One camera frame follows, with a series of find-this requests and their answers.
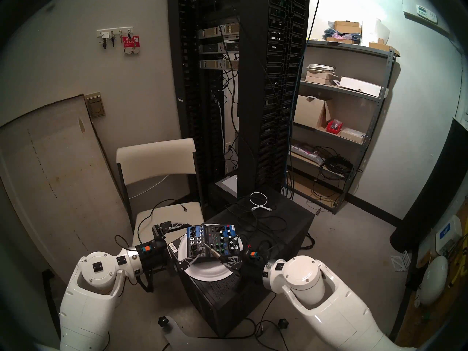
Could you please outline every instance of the light switch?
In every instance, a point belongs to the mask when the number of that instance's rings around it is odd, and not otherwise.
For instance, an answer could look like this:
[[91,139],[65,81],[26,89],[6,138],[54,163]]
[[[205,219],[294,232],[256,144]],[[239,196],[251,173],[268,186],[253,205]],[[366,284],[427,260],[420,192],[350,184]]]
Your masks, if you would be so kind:
[[88,94],[85,96],[85,98],[88,112],[91,118],[105,115],[100,92]]

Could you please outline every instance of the white cable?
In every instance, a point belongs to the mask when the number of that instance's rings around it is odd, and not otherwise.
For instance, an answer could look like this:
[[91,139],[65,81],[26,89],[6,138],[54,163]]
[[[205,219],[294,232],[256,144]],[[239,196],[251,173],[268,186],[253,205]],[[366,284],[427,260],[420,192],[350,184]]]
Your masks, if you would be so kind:
[[226,159],[224,158],[225,156],[225,153],[224,153],[224,131],[223,131],[223,112],[221,111],[221,105],[220,105],[220,102],[217,100],[216,101],[218,103],[218,108],[220,109],[220,121],[221,121],[221,138],[223,138],[223,161],[224,161],[224,167],[226,169],[226,172],[227,172],[227,161]]
[[335,73],[335,67],[329,67],[327,65],[321,64],[309,64],[307,67],[307,71],[314,72],[314,73],[325,73],[333,75]]
[[139,193],[138,195],[129,197],[128,199],[130,200],[131,198],[135,198],[135,197],[137,197],[137,196],[143,195],[145,192],[148,192],[148,191],[151,190],[153,187],[158,186],[161,182],[163,182],[163,181],[167,178],[167,176],[169,176],[169,175],[166,175],[161,181],[159,181],[157,184],[151,186],[148,190],[145,190],[145,191]]
[[[261,205],[259,204],[256,204],[252,201],[252,195],[253,194],[260,194],[262,196],[265,196],[265,202]],[[271,211],[271,209],[269,207],[265,207],[266,203],[268,202],[268,198],[266,197],[265,194],[262,194],[261,192],[252,192],[250,194],[250,196],[248,197],[248,199],[250,200],[250,202],[252,203],[252,205],[255,205],[255,207],[252,207],[252,211],[254,211],[255,209],[258,209],[259,207],[261,207],[262,209],[265,209],[265,210],[268,210],[268,211]]]

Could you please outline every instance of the chair seat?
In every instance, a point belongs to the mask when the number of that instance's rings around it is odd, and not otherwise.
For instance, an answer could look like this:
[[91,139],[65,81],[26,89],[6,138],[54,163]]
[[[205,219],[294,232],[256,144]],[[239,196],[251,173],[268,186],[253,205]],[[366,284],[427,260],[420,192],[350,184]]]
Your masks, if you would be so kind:
[[[190,225],[203,224],[204,220],[200,203],[188,202],[182,205],[184,205],[184,207],[187,209],[186,212],[180,204],[165,207],[157,207],[153,211],[153,215],[151,215],[151,217],[143,221],[143,223],[140,226],[139,234],[141,241],[144,243],[154,239],[153,231],[151,230],[153,228],[153,225],[158,225],[166,221]],[[137,235],[138,225],[144,218],[149,216],[150,213],[151,209],[142,211],[137,215],[137,220],[135,222],[135,232],[133,234],[133,246],[140,244]],[[169,244],[185,233],[185,229],[168,233],[166,236],[166,242]]]

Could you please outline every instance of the audio mixer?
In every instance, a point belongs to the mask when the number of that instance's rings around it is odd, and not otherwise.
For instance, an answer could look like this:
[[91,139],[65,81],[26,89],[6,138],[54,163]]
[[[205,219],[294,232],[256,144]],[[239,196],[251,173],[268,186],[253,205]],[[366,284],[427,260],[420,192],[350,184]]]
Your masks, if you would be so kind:
[[234,225],[197,225],[187,228],[187,256],[199,255],[195,263],[217,260],[205,243],[224,256],[238,256],[239,237]]

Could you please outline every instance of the white plate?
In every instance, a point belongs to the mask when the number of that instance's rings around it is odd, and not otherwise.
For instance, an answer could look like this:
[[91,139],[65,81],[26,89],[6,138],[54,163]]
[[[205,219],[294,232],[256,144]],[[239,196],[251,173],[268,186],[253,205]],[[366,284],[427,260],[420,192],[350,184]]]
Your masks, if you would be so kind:
[[[242,250],[242,240],[239,239],[239,249]],[[184,260],[187,257],[187,237],[184,237],[180,244],[177,252],[177,258],[179,261]],[[192,278],[204,281],[204,282],[216,282],[229,277],[232,272],[228,270],[220,261],[204,262],[192,264],[189,268],[184,270]]]

